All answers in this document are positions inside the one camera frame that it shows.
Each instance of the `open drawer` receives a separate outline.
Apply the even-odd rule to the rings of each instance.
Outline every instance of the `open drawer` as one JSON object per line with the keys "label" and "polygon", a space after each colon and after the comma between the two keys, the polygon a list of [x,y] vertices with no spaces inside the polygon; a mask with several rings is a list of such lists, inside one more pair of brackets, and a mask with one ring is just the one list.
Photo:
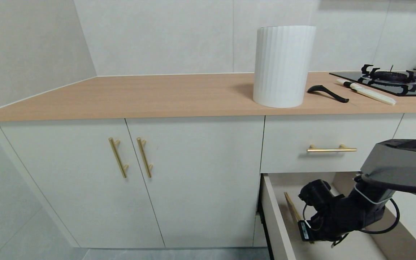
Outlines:
{"label": "open drawer", "polygon": [[[301,188],[315,179],[323,179],[331,184],[334,195],[348,195],[354,187],[355,172],[346,173],[270,173],[261,176],[261,218],[265,222],[269,251],[274,259],[288,260],[416,260],[416,235],[401,221],[391,232],[370,235],[358,231],[351,232],[343,242],[330,248],[331,242],[303,242],[296,219],[292,216],[284,192],[287,192],[297,211],[301,214],[304,202],[298,198]],[[306,208],[309,219],[316,211]],[[380,221],[367,227],[367,230],[383,230],[395,219],[394,214],[385,210]]]}

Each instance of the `ribbed white vase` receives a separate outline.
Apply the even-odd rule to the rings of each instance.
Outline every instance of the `ribbed white vase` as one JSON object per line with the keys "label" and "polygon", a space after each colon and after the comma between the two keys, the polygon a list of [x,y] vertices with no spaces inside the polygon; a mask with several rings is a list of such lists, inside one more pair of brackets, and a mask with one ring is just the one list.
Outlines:
{"label": "ribbed white vase", "polygon": [[253,100],[267,107],[302,104],[315,26],[259,28]]}

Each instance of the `gold handle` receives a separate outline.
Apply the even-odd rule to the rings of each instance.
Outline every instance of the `gold handle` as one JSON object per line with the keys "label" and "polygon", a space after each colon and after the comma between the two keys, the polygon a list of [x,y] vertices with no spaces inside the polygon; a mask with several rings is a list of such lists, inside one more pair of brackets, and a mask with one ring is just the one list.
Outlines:
{"label": "gold handle", "polygon": [[112,147],[113,154],[115,155],[115,158],[117,158],[118,166],[120,166],[120,170],[122,171],[123,178],[126,178],[126,170],[129,167],[128,164],[123,166],[121,163],[120,155],[117,152],[117,146],[120,144],[120,140],[114,141],[113,138],[109,138],[110,146]]}
{"label": "gold handle", "polygon": [[140,154],[142,155],[142,161],[144,161],[144,166],[146,167],[147,175],[149,176],[149,178],[151,178],[152,173],[150,171],[152,170],[153,165],[149,164],[147,162],[147,157],[146,157],[146,154],[144,152],[144,145],[146,143],[147,143],[147,141],[142,140],[141,138],[137,138],[137,144],[139,145]]}
{"label": "gold handle", "polygon": [[336,152],[357,152],[357,148],[347,148],[345,145],[341,144],[339,148],[336,149],[318,149],[313,144],[307,149],[308,153],[336,153]]}

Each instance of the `kitchen counter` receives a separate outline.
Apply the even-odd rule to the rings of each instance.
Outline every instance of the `kitchen counter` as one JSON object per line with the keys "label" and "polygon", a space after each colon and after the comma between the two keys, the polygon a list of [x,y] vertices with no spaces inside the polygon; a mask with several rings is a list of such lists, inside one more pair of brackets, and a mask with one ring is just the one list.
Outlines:
{"label": "kitchen counter", "polygon": [[324,93],[305,93],[299,107],[277,109],[253,101],[251,73],[96,77],[2,107],[0,121],[416,113],[416,97],[381,92],[396,99],[390,106],[335,84],[336,79],[327,72],[311,72],[306,89],[324,85],[350,99],[348,103]]}

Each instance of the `black utensil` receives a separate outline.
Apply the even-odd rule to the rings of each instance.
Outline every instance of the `black utensil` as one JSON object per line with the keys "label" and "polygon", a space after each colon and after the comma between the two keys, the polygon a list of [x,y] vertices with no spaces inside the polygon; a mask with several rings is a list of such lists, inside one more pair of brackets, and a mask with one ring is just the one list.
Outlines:
{"label": "black utensil", "polygon": [[322,86],[321,84],[317,84],[315,86],[312,86],[312,87],[310,87],[307,90],[308,93],[312,93],[314,91],[322,91],[322,92],[325,92],[325,93],[329,94],[330,96],[332,96],[337,101],[342,102],[342,103],[347,103],[347,102],[350,101],[349,99],[345,99],[344,97],[338,96],[337,94],[333,93],[332,91],[330,91],[326,87]]}

